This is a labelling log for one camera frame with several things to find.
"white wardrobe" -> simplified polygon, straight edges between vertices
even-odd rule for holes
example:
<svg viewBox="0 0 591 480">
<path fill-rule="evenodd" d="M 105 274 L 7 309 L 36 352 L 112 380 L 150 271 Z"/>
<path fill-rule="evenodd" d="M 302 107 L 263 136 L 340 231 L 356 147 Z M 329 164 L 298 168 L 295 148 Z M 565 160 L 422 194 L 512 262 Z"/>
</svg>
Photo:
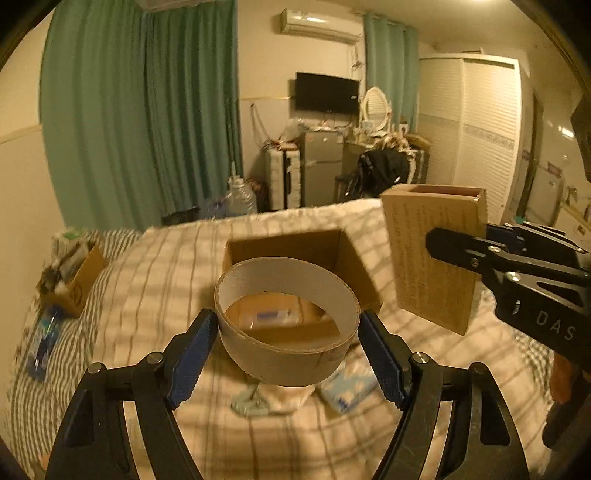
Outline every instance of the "white wardrobe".
<svg viewBox="0 0 591 480">
<path fill-rule="evenodd" d="M 518 60 L 436 54 L 420 64 L 418 131 L 431 141 L 427 183 L 483 187 L 488 221 L 511 221 L 509 206 L 521 196 L 518 170 L 527 169 L 522 152 L 531 149 L 523 95 L 533 91 L 523 85 Z"/>
</svg>

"television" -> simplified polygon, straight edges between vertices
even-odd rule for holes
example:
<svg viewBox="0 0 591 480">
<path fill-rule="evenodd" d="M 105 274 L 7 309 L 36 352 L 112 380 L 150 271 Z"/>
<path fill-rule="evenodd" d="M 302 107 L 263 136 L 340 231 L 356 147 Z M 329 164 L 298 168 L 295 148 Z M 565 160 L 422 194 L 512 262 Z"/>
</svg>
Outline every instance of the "television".
<svg viewBox="0 0 591 480">
<path fill-rule="evenodd" d="M 297 72 L 295 109 L 359 115 L 357 80 Z"/>
</svg>

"louvered wardrobe door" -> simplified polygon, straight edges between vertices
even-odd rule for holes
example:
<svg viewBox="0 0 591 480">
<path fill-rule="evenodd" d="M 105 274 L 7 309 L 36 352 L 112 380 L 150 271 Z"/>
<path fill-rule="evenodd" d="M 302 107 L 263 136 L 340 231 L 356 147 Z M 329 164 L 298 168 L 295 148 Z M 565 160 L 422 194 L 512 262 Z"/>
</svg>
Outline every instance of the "louvered wardrobe door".
<svg viewBox="0 0 591 480">
<path fill-rule="evenodd" d="M 462 138 L 454 185 L 486 188 L 488 221 L 500 223 L 515 173 L 521 82 L 513 65 L 464 60 Z"/>
<path fill-rule="evenodd" d="M 418 131 L 431 141 L 427 183 L 452 184 L 462 107 L 462 61 L 421 60 Z"/>
</svg>

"ceiling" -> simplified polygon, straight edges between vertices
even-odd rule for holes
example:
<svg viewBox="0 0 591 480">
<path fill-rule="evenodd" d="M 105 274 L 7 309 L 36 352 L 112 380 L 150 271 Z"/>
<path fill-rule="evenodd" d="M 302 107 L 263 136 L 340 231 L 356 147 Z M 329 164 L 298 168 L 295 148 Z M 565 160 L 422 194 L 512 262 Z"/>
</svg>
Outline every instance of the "ceiling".
<svg viewBox="0 0 591 480">
<path fill-rule="evenodd" d="M 415 27 L 421 41 L 497 44 L 525 50 L 532 76 L 572 90 L 574 76 L 542 30 L 511 0 L 329 0 Z"/>
</svg>

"green curtain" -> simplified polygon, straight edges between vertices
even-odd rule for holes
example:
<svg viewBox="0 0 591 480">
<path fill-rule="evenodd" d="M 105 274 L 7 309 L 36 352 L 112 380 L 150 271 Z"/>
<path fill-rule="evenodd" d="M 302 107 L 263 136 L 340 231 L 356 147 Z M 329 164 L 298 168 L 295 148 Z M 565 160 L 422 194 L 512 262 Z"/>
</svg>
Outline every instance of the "green curtain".
<svg viewBox="0 0 591 480">
<path fill-rule="evenodd" d="M 235 44 L 233 0 L 153 14 L 60 3 L 40 114 L 66 223 L 145 229 L 223 194 L 230 162 L 242 165 Z"/>
<path fill-rule="evenodd" d="M 392 102 L 392 122 L 396 127 L 404 117 L 414 130 L 420 74 L 418 32 L 373 14 L 366 14 L 363 23 L 367 88 L 376 86 L 384 91 Z"/>
<path fill-rule="evenodd" d="M 236 5 L 145 14 L 152 147 L 169 211 L 202 205 L 227 188 L 240 151 L 236 111 Z M 238 173 L 242 163 L 236 162 Z"/>
</svg>

